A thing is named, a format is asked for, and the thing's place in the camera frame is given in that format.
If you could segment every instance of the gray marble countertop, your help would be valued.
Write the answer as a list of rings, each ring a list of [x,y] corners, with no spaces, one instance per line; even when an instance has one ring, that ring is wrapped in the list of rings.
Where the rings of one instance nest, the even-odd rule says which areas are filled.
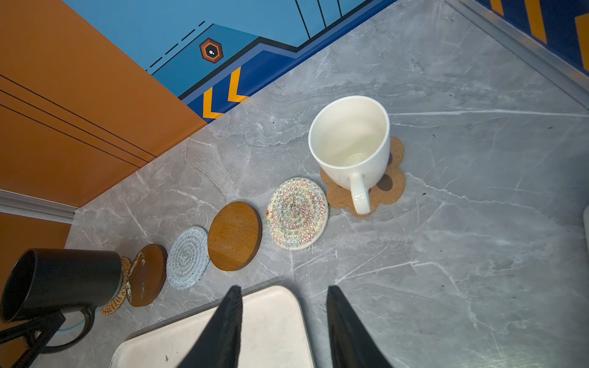
[[[79,209],[67,247],[133,258],[148,243],[169,249],[190,225],[208,229],[231,201],[263,215],[290,177],[325,188],[307,132],[352,94],[377,99],[405,145],[397,203],[365,220],[331,208],[302,251],[274,245],[264,224],[244,269],[210,264],[184,291],[166,283],[152,305],[98,316],[37,366],[108,367],[129,335],[231,285],[271,283],[298,296],[317,367],[331,366],[330,284],[397,368],[586,366],[589,114],[442,1],[399,0],[196,132]]]

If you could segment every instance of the hexagon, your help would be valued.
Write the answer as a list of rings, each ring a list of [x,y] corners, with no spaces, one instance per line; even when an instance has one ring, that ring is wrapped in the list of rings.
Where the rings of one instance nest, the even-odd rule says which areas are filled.
[[[215,64],[217,61],[223,59],[223,49],[221,44],[213,39],[207,38],[200,44],[200,54],[203,59]]]

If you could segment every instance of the black line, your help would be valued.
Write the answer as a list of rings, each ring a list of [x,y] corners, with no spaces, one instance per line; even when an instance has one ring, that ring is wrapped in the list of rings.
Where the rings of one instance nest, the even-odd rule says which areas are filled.
[[[73,139],[75,139],[75,140],[77,140],[77,141],[79,141],[79,142],[82,142],[82,143],[84,143],[84,144],[86,144],[86,145],[89,145],[89,146],[90,146],[90,147],[92,147],[92,148],[96,148],[98,151],[102,151],[102,152],[104,152],[104,153],[106,153],[106,154],[108,154],[108,155],[110,155],[110,156],[113,156],[113,157],[115,157],[115,158],[118,158],[118,159],[119,159],[119,160],[121,160],[121,161],[125,161],[127,164],[133,165],[134,167],[137,167],[137,168],[141,168],[140,166],[137,166],[137,165],[135,165],[135,164],[132,164],[132,163],[130,163],[130,162],[129,162],[129,161],[127,161],[127,160],[123,160],[122,158],[120,158],[120,157],[118,157],[118,156],[115,156],[115,155],[113,155],[112,153],[109,153],[109,152],[106,152],[106,151],[104,151],[104,150],[101,150],[101,149],[100,149],[100,148],[98,148],[98,147],[94,147],[94,146],[93,146],[93,145],[91,145],[90,143],[86,143],[86,142],[84,142],[83,140],[79,140],[79,139],[78,139],[78,138],[76,138],[76,137],[72,137],[71,135],[69,135],[69,134],[66,134],[66,133],[62,132],[61,130],[55,129],[54,127],[50,127],[50,126],[49,126],[49,125],[47,125],[47,124],[43,124],[42,122],[40,122],[40,121],[38,121],[38,120],[35,120],[35,119],[31,118],[31,117],[28,117],[28,116],[26,116],[25,114],[22,114],[22,113],[20,113],[20,112],[18,112],[18,111],[16,111],[16,110],[13,110],[13,109],[11,109],[11,108],[9,108],[9,107],[7,107],[7,106],[4,106],[4,105],[2,105],[2,104],[0,104],[0,106],[2,106],[2,107],[4,107],[4,108],[7,108],[7,109],[9,109],[10,111],[13,111],[13,112],[15,112],[15,113],[17,113],[17,114],[19,114],[19,115],[22,115],[22,116],[24,116],[25,118],[31,119],[31,120],[33,120],[33,121],[36,121],[36,122],[38,122],[38,123],[39,123],[39,124],[41,124],[41,125],[44,125],[44,126],[46,126],[46,127],[50,128],[50,129],[53,129],[54,131],[60,132],[61,134],[64,134],[64,135],[67,135],[68,137],[70,137],[70,138],[73,138]]]
[[[192,31],[190,31],[190,33],[188,33],[186,36],[184,36],[184,38],[181,39],[181,41],[183,41],[185,38],[187,38],[188,36],[190,36],[192,34],[192,32],[194,32],[194,31],[195,31],[195,29],[193,29]]]
[[[303,18],[303,13],[300,11],[300,6],[299,6],[299,2],[297,0],[294,0],[294,2],[296,3],[296,7],[299,10],[299,14],[300,14],[300,19],[303,20],[303,25],[305,26],[305,31],[307,31],[307,36],[309,38],[311,38],[311,35],[309,34],[309,30],[307,29],[307,25],[305,24],[305,19]]]
[[[186,46],[182,47],[182,50],[184,50],[185,48],[187,48],[187,47],[188,47],[188,46],[189,46],[191,43],[193,43],[193,42],[194,42],[194,40],[195,40],[195,39],[197,39],[198,37],[200,37],[200,36],[201,36],[203,33],[205,33],[205,32],[206,32],[206,31],[207,31],[209,28],[211,28],[213,25],[214,25],[214,23],[213,23],[213,24],[211,24],[210,26],[208,26],[208,27],[207,27],[207,29],[205,29],[204,31],[200,32],[198,36],[194,37],[194,38],[192,39],[192,41],[190,41],[190,42],[188,43],[188,45],[186,45]],[[165,64],[168,64],[168,63],[170,62],[170,60],[172,60],[173,58],[175,58],[175,57],[176,57],[176,55],[178,55],[179,53],[181,53],[181,52],[182,52],[182,50],[180,50],[180,51],[176,52],[176,53],[174,54],[174,56],[172,56],[171,58],[169,58],[169,59],[168,59],[168,61],[166,61],[166,62],[164,63],[164,65],[165,65]],[[158,70],[160,70],[160,69],[162,69],[162,68],[164,67],[164,65],[162,65],[162,66],[160,66],[159,68],[157,68],[157,70],[156,70],[156,71],[154,71],[154,72],[153,72],[153,73],[151,73],[151,74],[152,74],[152,75],[154,75],[155,73],[157,73],[157,71],[158,71]]]
[[[339,18],[334,23],[331,23],[327,28],[325,28],[324,30],[322,30],[321,32],[319,32],[318,34],[316,34],[315,36],[313,36],[313,38],[305,41],[305,43],[302,44],[299,47],[294,47],[294,46],[291,46],[291,45],[283,44],[282,42],[274,41],[272,39],[268,39],[268,38],[264,38],[264,37],[258,37],[258,38],[256,38],[251,43],[249,43],[248,46],[246,46],[243,49],[241,49],[238,53],[236,53],[235,55],[233,55],[229,60],[227,60],[226,62],[222,63],[218,68],[216,68],[215,70],[213,70],[211,73],[207,74],[204,78],[202,78],[196,84],[194,84],[192,87],[190,87],[188,90],[186,90],[186,92],[184,92],[180,96],[178,96],[178,98],[181,99],[181,100],[183,100],[186,97],[188,97],[188,95],[190,95],[196,89],[198,89],[203,84],[205,84],[206,82],[208,82],[209,80],[211,80],[215,75],[217,75],[220,72],[222,72],[225,69],[226,66],[230,65],[232,62],[234,62],[235,60],[237,60],[240,57],[242,57],[243,55],[245,55],[245,53],[247,53],[248,51],[250,51],[251,49],[253,49],[258,44],[265,44],[265,45],[268,45],[268,46],[273,46],[273,47],[280,48],[282,50],[286,50],[286,51],[290,51],[290,52],[299,52],[299,51],[301,51],[303,48],[307,47],[307,45],[311,44],[313,41],[315,41],[316,39],[318,39],[319,37],[321,37],[323,34],[329,32],[332,28],[336,27],[338,24],[340,24],[344,20],[348,19],[350,16],[352,16],[353,14],[355,14],[357,11],[361,10],[364,6],[368,5],[371,1],[372,0],[366,0],[365,2],[361,3],[356,8],[354,8],[351,11],[349,11],[348,13],[346,13],[346,15],[344,15],[341,18]]]
[[[127,143],[129,143],[130,145],[132,145],[133,147],[135,147],[135,148],[138,148],[139,150],[141,150],[141,151],[143,151],[143,152],[147,153],[148,155],[152,155],[154,158],[157,158],[157,156],[156,156],[156,155],[154,155],[154,154],[152,154],[152,153],[149,153],[149,152],[147,152],[147,151],[146,151],[146,150],[144,150],[143,148],[141,148],[141,147],[139,147],[139,146],[137,146],[137,145],[135,145],[135,144],[133,144],[133,143],[131,143],[131,142],[127,141],[126,139],[123,139],[123,138],[119,137],[118,135],[116,135],[116,134],[114,134],[114,133],[111,133],[111,132],[109,132],[108,130],[104,129],[104,128],[103,128],[103,127],[101,127],[100,125],[94,124],[94,123],[93,123],[93,122],[91,122],[90,120],[88,120],[88,119],[86,119],[86,118],[83,118],[82,116],[80,116],[80,115],[76,114],[75,112],[73,112],[73,111],[70,111],[70,110],[66,109],[66,108],[65,108],[65,107],[63,107],[62,105],[56,104],[55,102],[51,101],[50,99],[48,99],[48,98],[45,98],[45,97],[43,97],[42,95],[39,95],[39,94],[38,94],[38,93],[36,93],[35,91],[31,91],[30,89],[28,89],[27,87],[23,86],[22,84],[18,84],[18,83],[16,83],[15,81],[13,81],[12,79],[10,79],[10,78],[7,78],[7,77],[3,76],[2,74],[0,74],[0,77],[2,77],[2,78],[4,78],[4,79],[6,79],[6,80],[8,80],[8,81],[11,81],[12,83],[16,84],[17,86],[19,86],[19,87],[21,87],[21,88],[24,88],[24,89],[26,89],[26,90],[27,90],[27,91],[29,91],[30,93],[33,93],[33,94],[35,94],[35,95],[37,95],[37,96],[41,97],[43,100],[46,100],[46,101],[49,101],[49,102],[51,102],[51,103],[52,103],[52,104],[54,104],[55,106],[58,106],[58,107],[60,107],[60,108],[62,108],[62,109],[64,109],[64,110],[66,110],[66,111],[67,111],[67,112],[69,112],[70,114],[74,114],[74,115],[76,115],[78,118],[80,118],[80,119],[82,119],[82,120],[86,120],[87,122],[89,122],[90,124],[94,125],[95,127],[98,127],[98,128],[100,128],[100,129],[104,130],[105,132],[107,132],[107,133],[109,133],[109,134],[112,134],[113,136],[117,137],[117,138],[118,138],[118,139],[120,139],[121,141],[127,142]]]
[[[43,110],[43,109],[41,109],[41,108],[38,108],[38,107],[37,107],[37,106],[35,106],[35,105],[31,105],[30,103],[26,102],[25,100],[21,100],[20,98],[18,98],[18,97],[16,97],[16,96],[14,96],[14,95],[11,95],[10,93],[8,93],[8,92],[6,92],[6,91],[3,91],[2,89],[0,89],[0,92],[6,93],[6,94],[7,94],[7,95],[9,95],[10,97],[17,99],[17,100],[18,100],[18,101],[20,101],[20,102],[24,102],[24,103],[26,103],[27,105],[29,105],[29,106],[32,106],[32,107],[36,108],[37,110],[39,110],[39,111],[42,111],[42,112],[46,113],[47,115],[53,116],[53,117],[54,117],[54,118],[56,118],[57,120],[61,120],[61,121],[63,121],[64,123],[66,123],[66,124],[68,124],[68,125],[71,125],[72,127],[74,127],[74,128],[76,128],[76,129],[79,129],[79,130],[83,131],[83,132],[84,132],[84,133],[86,133],[86,134],[92,135],[94,138],[97,138],[97,139],[99,139],[99,140],[101,140],[101,141],[103,141],[103,142],[105,142],[105,143],[107,143],[107,144],[109,144],[109,145],[112,145],[113,147],[115,147],[115,148],[118,148],[119,150],[121,150],[121,151],[123,151],[123,152],[126,152],[126,153],[128,153],[129,155],[131,155],[131,156],[135,156],[135,157],[137,157],[137,158],[138,158],[139,160],[141,160],[141,161],[145,161],[146,163],[149,163],[149,161],[147,161],[147,160],[144,160],[143,158],[141,158],[141,157],[139,157],[139,156],[137,156],[137,155],[134,155],[134,154],[130,153],[129,151],[127,151],[127,150],[124,150],[124,149],[122,149],[121,147],[118,147],[118,146],[116,146],[116,145],[114,145],[114,144],[110,143],[109,141],[103,140],[102,138],[98,137],[97,135],[94,135],[94,134],[92,134],[92,133],[90,133],[90,132],[88,132],[88,131],[86,131],[86,130],[83,130],[82,128],[80,128],[80,127],[77,127],[76,125],[74,125],[74,124],[72,124],[72,123],[70,123],[70,122],[67,122],[67,121],[63,120],[62,118],[58,118],[57,116],[55,116],[55,115],[53,115],[53,114],[50,114],[50,113],[48,113],[47,111],[45,111],[45,110]]]
[[[319,0],[317,0],[317,5],[319,6],[319,12],[321,13],[321,19],[323,19],[323,27],[327,28],[327,23],[325,23],[325,17],[323,16],[323,10],[321,10],[321,4]]]
[[[149,67],[152,68],[155,65],[155,63],[151,64]]]
[[[174,46],[172,46],[171,49],[168,50],[168,52],[172,51],[174,49],[174,47],[178,46],[178,44],[175,44]]]

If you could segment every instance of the white mug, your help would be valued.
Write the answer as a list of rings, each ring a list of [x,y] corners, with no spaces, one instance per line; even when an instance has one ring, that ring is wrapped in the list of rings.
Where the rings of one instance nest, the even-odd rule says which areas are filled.
[[[325,106],[309,130],[309,148],[325,173],[352,192],[354,209],[370,213],[368,189],[385,173],[391,150],[389,115],[370,97],[348,96]]]

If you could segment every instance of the black mug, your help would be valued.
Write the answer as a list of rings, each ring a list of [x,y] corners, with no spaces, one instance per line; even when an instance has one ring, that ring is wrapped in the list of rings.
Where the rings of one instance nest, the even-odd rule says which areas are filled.
[[[85,324],[78,337],[67,344],[44,346],[40,350],[60,352],[90,332],[95,309],[113,299],[122,282],[121,258],[114,251],[29,249],[8,277],[0,301],[0,318],[3,322],[23,321],[81,311]],[[34,333],[25,338],[29,346],[35,344]]]

